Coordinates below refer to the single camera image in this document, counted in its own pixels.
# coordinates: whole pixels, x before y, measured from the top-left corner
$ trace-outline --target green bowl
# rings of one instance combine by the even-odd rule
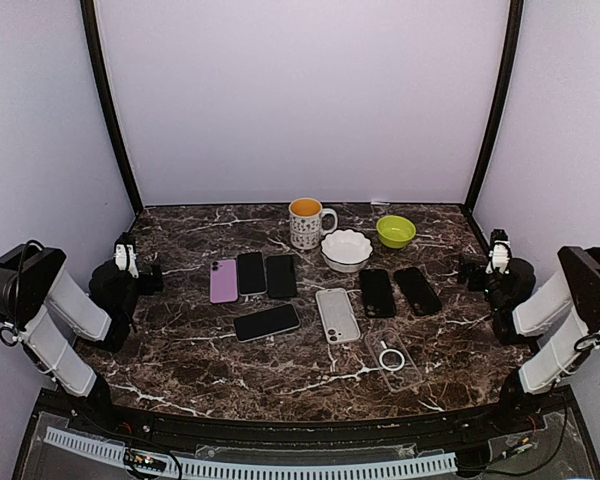
[[[416,236],[416,226],[404,217],[388,215],[376,224],[380,242],[389,248],[404,248]]]

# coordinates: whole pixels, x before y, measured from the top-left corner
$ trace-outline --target white ring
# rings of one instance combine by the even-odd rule
[[[400,357],[400,363],[395,367],[390,367],[389,365],[384,363],[384,356],[387,353],[395,353],[396,355],[398,355],[398,357]],[[378,357],[378,361],[380,362],[380,365],[382,366],[382,368],[384,368],[385,370],[387,370],[389,372],[397,372],[398,370],[402,370],[402,367],[404,367],[404,364],[405,364],[404,355],[402,354],[402,352],[400,350],[396,350],[395,348],[387,348],[386,350],[383,350],[382,353],[380,354],[380,357]]]

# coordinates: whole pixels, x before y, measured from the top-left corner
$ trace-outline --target smartphone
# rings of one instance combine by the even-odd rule
[[[291,298],[298,295],[293,255],[267,257],[265,264],[269,297]]]
[[[438,295],[418,268],[398,270],[393,278],[417,316],[433,315],[442,310]]]
[[[239,342],[249,342],[283,333],[300,327],[300,319],[293,305],[282,305],[262,312],[252,313],[233,320],[236,338]]]
[[[267,291],[262,253],[238,255],[238,291],[240,295],[256,295]]]
[[[387,271],[362,270],[359,275],[364,314],[369,318],[395,317],[396,302]]]
[[[316,302],[327,342],[337,345],[360,338],[360,328],[344,288],[320,290]]]
[[[235,260],[213,262],[209,279],[211,303],[230,303],[238,300],[238,274]]]

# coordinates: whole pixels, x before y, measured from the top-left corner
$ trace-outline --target white vent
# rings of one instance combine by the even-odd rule
[[[124,468],[122,459],[125,447],[120,444],[106,443],[52,427],[47,428],[44,441],[100,463]],[[163,478],[178,478],[178,469],[170,457],[155,453],[152,455],[167,462]],[[402,480],[457,471],[454,453],[392,462],[315,467],[243,465],[176,458],[182,465],[182,478],[187,480]]]

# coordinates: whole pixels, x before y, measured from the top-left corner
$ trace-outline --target black frame post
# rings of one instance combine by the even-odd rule
[[[496,143],[504,104],[507,99],[509,90],[509,82],[511,81],[511,72],[513,71],[513,63],[516,56],[516,48],[518,46],[518,35],[520,33],[520,24],[522,23],[522,9],[524,0],[511,0],[509,3],[509,19],[507,20],[507,31],[504,38],[504,47],[502,49],[502,60],[500,61],[500,71],[498,72],[498,80],[496,89],[493,94],[493,102],[491,103],[491,111],[489,112],[489,120],[487,128],[484,132],[482,147],[478,155],[476,169],[473,172],[471,186],[467,193],[467,198],[464,202],[464,210],[467,214],[473,215],[473,210],[478,202],[478,196],[484,183],[484,178],[489,167],[489,160],[493,153],[493,147]]]
[[[87,38],[87,47],[89,48],[89,57],[91,58],[91,68],[93,69],[93,77],[96,81],[98,96],[100,97],[100,106],[104,115],[107,130],[113,152],[116,156],[116,162],[120,169],[120,175],[124,182],[124,187],[127,190],[129,201],[133,207],[133,211],[138,215],[144,209],[140,191],[131,170],[129,156],[122,139],[122,132],[118,123],[118,117],[113,104],[113,97],[109,87],[109,79],[107,78],[107,69],[102,54],[102,44],[100,43],[100,34],[98,32],[98,22],[96,19],[96,9],[94,0],[80,0],[82,7],[82,21],[84,23],[84,33]]]

